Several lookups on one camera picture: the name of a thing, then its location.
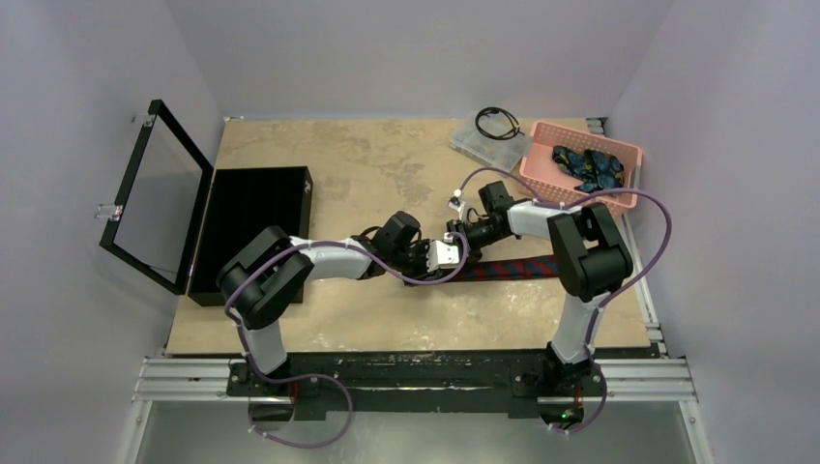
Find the red navy striped tie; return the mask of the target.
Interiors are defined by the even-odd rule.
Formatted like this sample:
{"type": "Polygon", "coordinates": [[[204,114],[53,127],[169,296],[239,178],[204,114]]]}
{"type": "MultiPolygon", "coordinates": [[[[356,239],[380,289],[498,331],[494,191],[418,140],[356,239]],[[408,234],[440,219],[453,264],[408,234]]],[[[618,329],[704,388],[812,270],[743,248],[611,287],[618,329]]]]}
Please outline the red navy striped tie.
{"type": "Polygon", "coordinates": [[[547,279],[558,276],[553,255],[472,262],[449,282],[516,281],[547,279]]]}

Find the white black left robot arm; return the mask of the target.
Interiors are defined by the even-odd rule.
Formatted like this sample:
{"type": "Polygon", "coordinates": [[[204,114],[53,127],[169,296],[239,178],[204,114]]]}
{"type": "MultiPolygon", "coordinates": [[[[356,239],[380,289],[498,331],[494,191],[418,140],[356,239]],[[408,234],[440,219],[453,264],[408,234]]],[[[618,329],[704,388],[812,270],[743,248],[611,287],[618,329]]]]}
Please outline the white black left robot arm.
{"type": "Polygon", "coordinates": [[[372,233],[341,241],[305,240],[270,226],[218,272],[216,285],[254,367],[251,383],[275,395],[287,386],[287,353],[279,319],[306,283],[328,278],[366,280],[392,273],[408,284],[441,278],[460,260],[452,238],[422,239],[404,212],[372,233]]]}

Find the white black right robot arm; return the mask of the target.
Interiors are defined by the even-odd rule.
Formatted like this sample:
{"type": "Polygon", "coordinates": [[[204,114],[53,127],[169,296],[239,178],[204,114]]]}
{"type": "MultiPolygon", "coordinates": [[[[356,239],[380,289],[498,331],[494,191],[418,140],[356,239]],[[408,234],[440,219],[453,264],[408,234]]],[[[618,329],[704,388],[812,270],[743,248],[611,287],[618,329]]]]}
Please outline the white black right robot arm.
{"type": "Polygon", "coordinates": [[[633,262],[612,215],[601,203],[561,210],[535,199],[514,199],[503,182],[479,189],[484,216],[468,219],[456,194],[450,207],[459,218],[446,223],[448,232],[463,235],[475,261],[482,249],[509,237],[527,236],[551,243],[556,274],[566,291],[557,332],[547,343],[542,378],[553,392],[565,393],[589,375],[593,340],[604,300],[622,288],[633,262]]]}

